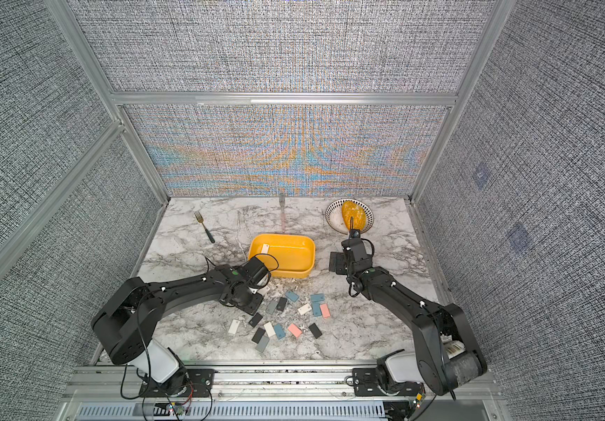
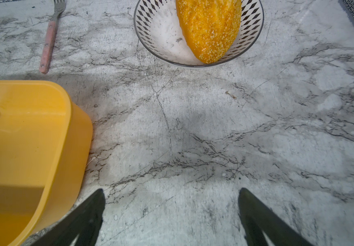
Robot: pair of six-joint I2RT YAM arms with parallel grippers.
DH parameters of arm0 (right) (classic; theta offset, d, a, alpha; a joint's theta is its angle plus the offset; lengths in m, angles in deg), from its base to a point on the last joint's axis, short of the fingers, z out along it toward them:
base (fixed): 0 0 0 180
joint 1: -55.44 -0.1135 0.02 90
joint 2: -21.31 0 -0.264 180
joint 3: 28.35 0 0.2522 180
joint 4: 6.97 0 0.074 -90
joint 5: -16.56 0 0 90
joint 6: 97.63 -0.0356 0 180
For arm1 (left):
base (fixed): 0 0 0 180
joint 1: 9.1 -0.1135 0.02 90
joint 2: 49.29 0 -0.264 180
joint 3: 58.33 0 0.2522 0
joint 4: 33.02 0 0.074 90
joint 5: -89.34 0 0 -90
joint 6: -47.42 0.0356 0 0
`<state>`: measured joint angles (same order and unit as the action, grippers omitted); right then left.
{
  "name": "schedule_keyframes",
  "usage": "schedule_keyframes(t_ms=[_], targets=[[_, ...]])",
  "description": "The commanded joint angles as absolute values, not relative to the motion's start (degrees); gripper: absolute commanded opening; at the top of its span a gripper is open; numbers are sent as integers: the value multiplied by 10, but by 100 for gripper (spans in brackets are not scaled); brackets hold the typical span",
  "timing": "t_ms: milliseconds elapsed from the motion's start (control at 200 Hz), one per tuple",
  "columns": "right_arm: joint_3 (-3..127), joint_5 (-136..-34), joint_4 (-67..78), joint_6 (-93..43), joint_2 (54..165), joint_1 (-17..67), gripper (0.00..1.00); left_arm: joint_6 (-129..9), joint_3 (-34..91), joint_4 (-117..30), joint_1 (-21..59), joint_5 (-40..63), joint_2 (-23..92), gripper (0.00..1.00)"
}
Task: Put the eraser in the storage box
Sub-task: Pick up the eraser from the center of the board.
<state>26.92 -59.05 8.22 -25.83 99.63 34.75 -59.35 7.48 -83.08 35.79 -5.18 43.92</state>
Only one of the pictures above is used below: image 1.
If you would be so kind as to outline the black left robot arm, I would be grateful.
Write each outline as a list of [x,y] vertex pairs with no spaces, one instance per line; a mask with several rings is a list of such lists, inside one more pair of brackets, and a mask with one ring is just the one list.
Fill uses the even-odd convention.
[[253,315],[263,301],[258,291],[271,278],[257,258],[240,266],[218,265],[169,282],[126,280],[91,321],[94,334],[116,365],[132,365],[174,394],[181,387],[181,362],[153,338],[166,316],[216,301]]

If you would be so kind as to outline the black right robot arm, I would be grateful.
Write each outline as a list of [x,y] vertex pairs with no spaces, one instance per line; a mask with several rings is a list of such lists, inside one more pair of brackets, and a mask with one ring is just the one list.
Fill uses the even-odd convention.
[[426,384],[437,395],[450,393],[484,375],[488,365],[465,313],[458,305],[442,306],[406,288],[384,268],[367,266],[367,258],[356,262],[332,252],[329,270],[344,275],[351,290],[382,305],[412,332],[412,357],[402,352],[382,359],[381,366],[391,383],[405,383],[412,369],[414,382]]

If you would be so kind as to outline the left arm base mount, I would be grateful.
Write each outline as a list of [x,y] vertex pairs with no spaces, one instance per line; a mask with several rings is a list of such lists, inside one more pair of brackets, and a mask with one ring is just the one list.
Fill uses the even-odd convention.
[[211,368],[183,368],[181,373],[172,375],[166,382],[148,386],[143,382],[139,393],[146,397],[209,397],[216,371]]

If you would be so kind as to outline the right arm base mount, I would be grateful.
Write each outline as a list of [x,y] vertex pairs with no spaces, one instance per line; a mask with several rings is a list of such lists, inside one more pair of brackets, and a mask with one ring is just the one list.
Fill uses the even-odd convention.
[[424,394],[421,382],[397,382],[384,368],[353,368],[345,383],[356,396],[418,396]]

